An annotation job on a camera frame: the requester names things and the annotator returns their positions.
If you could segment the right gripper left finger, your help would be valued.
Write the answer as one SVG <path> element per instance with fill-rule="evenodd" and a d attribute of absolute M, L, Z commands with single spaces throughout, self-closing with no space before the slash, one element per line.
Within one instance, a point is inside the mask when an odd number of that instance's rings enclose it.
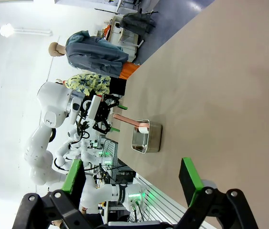
<path fill-rule="evenodd" d="M 20 203 L 14 229 L 47 229 L 56 220 L 64 229 L 96 229 L 96 218 L 90 219 L 80 210 L 80 197 L 86 182 L 81 160 L 74 160 L 62 188 L 43 197 L 27 193 Z"/>

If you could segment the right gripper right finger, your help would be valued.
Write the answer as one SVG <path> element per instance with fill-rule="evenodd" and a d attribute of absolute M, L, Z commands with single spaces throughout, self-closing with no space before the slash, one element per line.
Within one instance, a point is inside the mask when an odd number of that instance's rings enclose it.
<path fill-rule="evenodd" d="M 223 229 L 258 228 L 244 193 L 235 188 L 222 193 L 205 186 L 189 157 L 181 160 L 179 181 L 188 209 L 175 229 L 198 229 L 206 217 L 216 218 Z"/>

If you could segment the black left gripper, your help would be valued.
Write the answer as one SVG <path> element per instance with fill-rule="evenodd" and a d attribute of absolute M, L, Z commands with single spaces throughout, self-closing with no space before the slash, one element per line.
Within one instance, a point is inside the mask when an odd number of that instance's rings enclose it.
<path fill-rule="evenodd" d="M 100 102 L 95 115 L 95 123 L 93 125 L 94 130 L 98 131 L 101 134 L 107 134 L 109 132 L 118 132 L 118 133 L 120 132 L 119 129 L 112 127 L 110 124 L 107 123 L 107 118 L 111 108 L 117 106 L 122 110 L 128 109 L 128 107 L 121 105 L 119 99 L 120 99 L 119 97 L 114 96 L 112 94 L 105 94 L 103 96 L 104 102 Z"/>

